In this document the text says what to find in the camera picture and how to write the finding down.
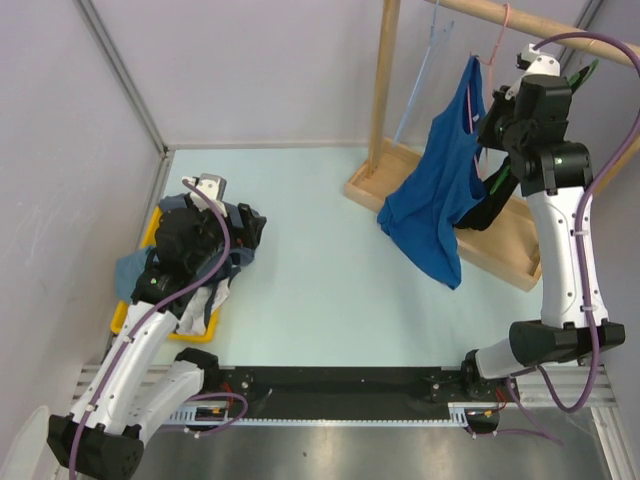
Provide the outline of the pink wire hanger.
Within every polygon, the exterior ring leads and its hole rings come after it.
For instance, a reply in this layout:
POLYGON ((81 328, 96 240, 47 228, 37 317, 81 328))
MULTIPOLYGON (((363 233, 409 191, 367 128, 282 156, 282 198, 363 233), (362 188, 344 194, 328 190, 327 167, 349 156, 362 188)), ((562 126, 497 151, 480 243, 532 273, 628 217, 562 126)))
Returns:
MULTIPOLYGON (((483 94, 483 99, 487 100, 489 102, 489 104, 492 104, 492 100, 490 99, 491 93, 492 93, 492 87, 494 84, 494 64, 495 64, 495 59, 498 53, 498 50, 500 49, 501 43, 503 41, 505 32, 506 32, 506 28, 509 22, 511 16, 511 6, 509 3, 505 3, 504 4, 504 20, 502 23, 502 27, 500 30, 500 33, 498 35, 498 38, 496 40, 496 42, 494 43, 493 46, 493 50, 491 53, 491 57, 489 58, 488 61, 482 60, 481 58, 478 58, 478 61, 480 64, 485 65, 486 66, 486 73, 487 73, 487 80, 485 83, 485 92, 483 94)), ((473 130, 473 126, 474 126, 474 116, 472 115, 472 108, 471 108, 471 92, 470 92, 470 87, 467 87, 466 89, 466 108, 467 108, 467 120, 468 120, 468 125, 469 125, 469 130, 472 131, 473 130)), ((476 169, 476 173, 478 175, 478 177, 483 180, 488 172, 488 167, 489 167, 489 159, 488 159, 488 149, 485 148, 480 154, 475 154, 473 157, 473 163, 476 169)))

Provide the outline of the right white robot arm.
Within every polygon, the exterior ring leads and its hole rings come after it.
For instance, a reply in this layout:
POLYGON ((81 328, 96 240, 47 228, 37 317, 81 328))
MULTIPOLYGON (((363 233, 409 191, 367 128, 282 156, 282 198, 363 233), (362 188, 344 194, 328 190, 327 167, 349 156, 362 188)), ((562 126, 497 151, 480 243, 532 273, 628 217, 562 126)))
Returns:
POLYGON ((532 74, 518 88, 502 87, 478 128, 482 146, 506 153, 537 232, 543 276, 539 319, 519 321, 506 339, 470 351, 461 376, 463 393, 484 401, 497 379, 589 356, 626 340, 610 321, 597 282, 590 237, 590 154, 564 135, 572 89, 559 76, 532 74))

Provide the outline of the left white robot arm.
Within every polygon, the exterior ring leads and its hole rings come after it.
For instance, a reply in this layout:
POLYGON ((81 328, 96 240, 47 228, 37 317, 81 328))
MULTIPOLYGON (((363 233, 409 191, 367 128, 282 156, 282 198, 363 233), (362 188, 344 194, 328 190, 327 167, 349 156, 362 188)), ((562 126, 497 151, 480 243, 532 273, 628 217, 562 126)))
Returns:
POLYGON ((252 262, 266 217, 249 205, 200 209, 188 199, 155 213, 154 240, 115 342, 90 385, 65 415, 49 418, 47 444, 70 478, 129 479, 148 441, 183 403, 222 398, 216 355, 187 347, 146 392, 139 388, 161 344, 184 322, 188 306, 215 314, 215 295, 252 262))

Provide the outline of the blue tank top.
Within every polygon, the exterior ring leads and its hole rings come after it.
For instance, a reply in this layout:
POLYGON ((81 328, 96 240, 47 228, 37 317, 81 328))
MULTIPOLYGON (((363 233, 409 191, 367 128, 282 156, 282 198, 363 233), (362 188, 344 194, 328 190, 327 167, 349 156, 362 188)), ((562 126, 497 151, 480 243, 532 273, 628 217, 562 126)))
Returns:
POLYGON ((377 215, 401 252, 452 290, 462 281, 454 226, 486 197, 475 164, 477 123, 485 115, 481 65, 471 56, 450 103, 431 123, 418 166, 377 215))

